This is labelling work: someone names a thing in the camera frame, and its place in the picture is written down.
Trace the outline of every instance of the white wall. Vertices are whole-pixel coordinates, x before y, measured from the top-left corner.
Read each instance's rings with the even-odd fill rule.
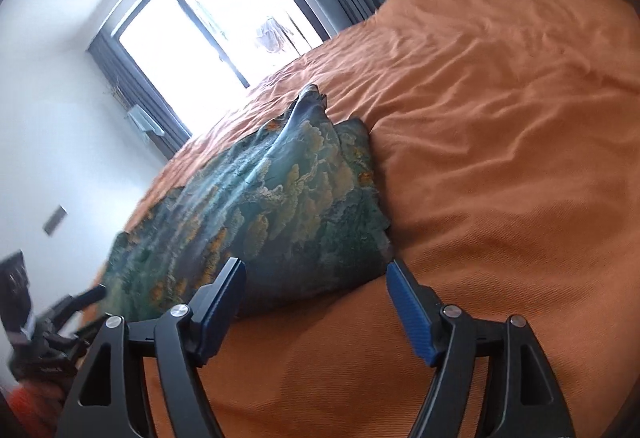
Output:
[[[34,309],[85,290],[165,163],[72,41],[100,0],[0,5],[0,258],[22,249]],[[57,205],[68,216],[47,236]],[[0,384],[10,384],[0,330]]]
[[[40,312],[91,284],[164,158],[82,50],[2,60],[0,75],[0,256],[22,249]],[[42,225],[57,205],[68,216],[49,237]],[[8,352],[0,332],[2,383]]]

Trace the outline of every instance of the bright window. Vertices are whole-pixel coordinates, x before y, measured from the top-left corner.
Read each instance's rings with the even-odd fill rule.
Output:
[[[198,134],[327,37],[303,0],[148,0],[120,42]]]

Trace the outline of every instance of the orange object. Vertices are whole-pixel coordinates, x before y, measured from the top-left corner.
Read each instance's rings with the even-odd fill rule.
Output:
[[[38,417],[29,391],[18,386],[9,394],[7,403],[31,438],[52,438],[53,431]]]
[[[190,141],[128,227],[315,82],[369,127],[391,238],[473,317],[532,324],[580,438],[640,373],[640,23],[622,0],[388,0]],[[479,361],[462,437],[473,436]],[[384,278],[233,325],[200,376],[228,438],[404,438],[431,379]],[[171,436],[153,361],[150,400]]]

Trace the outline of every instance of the metal screw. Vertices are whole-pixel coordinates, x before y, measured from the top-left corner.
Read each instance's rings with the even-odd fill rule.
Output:
[[[510,321],[516,328],[524,328],[527,325],[527,320],[522,315],[512,315]]]
[[[442,313],[452,319],[457,319],[462,315],[462,310],[455,304],[449,304],[442,309]]]
[[[186,304],[177,304],[171,308],[171,315],[174,317],[182,317],[189,311],[189,307]]]
[[[107,325],[107,328],[117,328],[118,326],[120,326],[121,322],[122,322],[122,317],[113,315],[107,319],[107,322],[105,322],[105,324]]]

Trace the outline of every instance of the teal patterned pillow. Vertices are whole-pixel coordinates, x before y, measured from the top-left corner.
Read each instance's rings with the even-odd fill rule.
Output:
[[[212,282],[226,260],[247,265],[240,315],[382,275],[392,259],[369,135],[333,125],[307,86],[288,110],[212,158],[111,249],[102,311],[158,317]]]

